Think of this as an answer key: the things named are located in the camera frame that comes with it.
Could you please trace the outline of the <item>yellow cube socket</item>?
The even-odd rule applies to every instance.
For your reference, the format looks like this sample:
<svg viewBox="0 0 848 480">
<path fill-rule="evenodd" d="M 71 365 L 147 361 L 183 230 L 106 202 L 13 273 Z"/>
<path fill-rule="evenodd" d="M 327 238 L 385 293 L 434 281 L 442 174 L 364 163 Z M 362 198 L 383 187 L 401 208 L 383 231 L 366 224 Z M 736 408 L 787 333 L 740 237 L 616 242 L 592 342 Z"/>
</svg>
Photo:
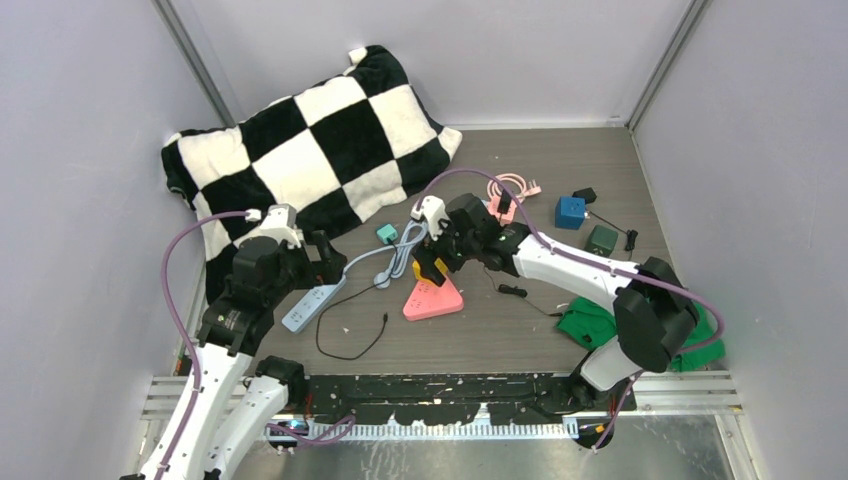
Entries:
<svg viewBox="0 0 848 480">
<path fill-rule="evenodd" d="M 420 282 L 441 287 L 447 280 L 448 268 L 441 259 L 427 264 L 414 260 L 412 266 L 414 276 Z"/>
</svg>

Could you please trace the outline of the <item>dark green cube socket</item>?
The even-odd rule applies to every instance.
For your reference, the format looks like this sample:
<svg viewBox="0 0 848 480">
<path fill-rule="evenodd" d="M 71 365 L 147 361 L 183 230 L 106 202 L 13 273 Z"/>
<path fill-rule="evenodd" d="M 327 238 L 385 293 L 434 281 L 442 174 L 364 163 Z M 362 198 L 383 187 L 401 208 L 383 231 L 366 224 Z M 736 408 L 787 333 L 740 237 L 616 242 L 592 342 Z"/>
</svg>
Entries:
<svg viewBox="0 0 848 480">
<path fill-rule="evenodd" d="M 586 239 L 583 249 L 594 255 L 610 258 L 613 254 L 619 233 L 603 225 L 595 225 Z"/>
</svg>

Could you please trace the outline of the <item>pink cube socket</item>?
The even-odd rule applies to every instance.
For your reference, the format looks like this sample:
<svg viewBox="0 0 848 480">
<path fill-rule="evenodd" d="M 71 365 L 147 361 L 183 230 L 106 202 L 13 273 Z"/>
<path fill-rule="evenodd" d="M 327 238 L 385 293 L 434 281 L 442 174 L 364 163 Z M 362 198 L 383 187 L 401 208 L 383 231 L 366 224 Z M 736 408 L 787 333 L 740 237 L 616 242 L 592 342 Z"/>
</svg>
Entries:
<svg viewBox="0 0 848 480">
<path fill-rule="evenodd" d="M 489 213 L 499 222 L 500 225 L 504 226 L 513 221 L 515 212 L 517 210 L 517 206 L 515 202 L 511 202 L 509 208 L 505 212 L 501 212 L 499 210 L 499 205 L 495 202 L 490 202 L 488 205 Z"/>
</svg>

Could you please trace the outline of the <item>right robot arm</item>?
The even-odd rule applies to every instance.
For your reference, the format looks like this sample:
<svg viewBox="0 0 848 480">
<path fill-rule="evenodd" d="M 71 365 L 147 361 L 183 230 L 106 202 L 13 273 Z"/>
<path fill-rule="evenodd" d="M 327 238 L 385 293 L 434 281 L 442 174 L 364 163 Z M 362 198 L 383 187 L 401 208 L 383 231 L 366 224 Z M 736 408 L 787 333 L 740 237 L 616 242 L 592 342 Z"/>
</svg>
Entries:
<svg viewBox="0 0 848 480">
<path fill-rule="evenodd" d="M 449 203 L 429 195 L 410 213 L 426 229 L 415 247 L 423 279 L 440 286 L 447 273 L 476 260 L 517 278 L 538 280 L 586 298 L 609 312 L 616 332 L 567 377 L 568 405 L 596 410 L 618 384 L 640 372 L 663 373 L 700 315 L 670 265 L 612 260 L 553 240 L 534 227 L 501 224 L 473 194 Z"/>
</svg>

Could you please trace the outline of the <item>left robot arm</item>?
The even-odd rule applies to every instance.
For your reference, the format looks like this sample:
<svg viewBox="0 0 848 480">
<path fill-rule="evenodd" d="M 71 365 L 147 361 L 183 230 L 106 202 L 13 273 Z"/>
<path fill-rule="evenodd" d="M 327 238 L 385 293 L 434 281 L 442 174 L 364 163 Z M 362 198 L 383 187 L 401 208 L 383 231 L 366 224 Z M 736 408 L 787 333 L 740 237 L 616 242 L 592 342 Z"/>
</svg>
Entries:
<svg viewBox="0 0 848 480">
<path fill-rule="evenodd" d="M 228 407 L 276 307 L 295 290 L 338 283 L 346 263 L 322 230 L 242 243 L 222 294 L 203 314 L 193 370 L 175 411 L 135 478 L 229 479 L 276 413 L 305 405 L 303 365 L 269 356 L 240 403 Z"/>
</svg>

